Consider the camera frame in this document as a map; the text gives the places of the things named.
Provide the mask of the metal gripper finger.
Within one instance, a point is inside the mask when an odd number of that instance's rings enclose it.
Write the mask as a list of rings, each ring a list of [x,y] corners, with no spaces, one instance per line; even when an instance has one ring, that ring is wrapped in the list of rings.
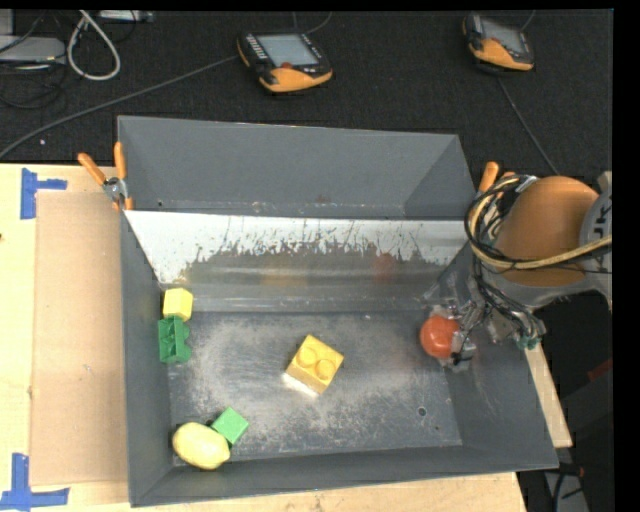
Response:
[[[477,346],[471,340],[470,334],[457,331],[452,338],[451,354],[447,361],[447,367],[454,373],[469,370],[476,351]]]
[[[432,314],[456,321],[461,320],[463,316],[461,305],[453,299],[447,299],[434,304],[432,306]]]

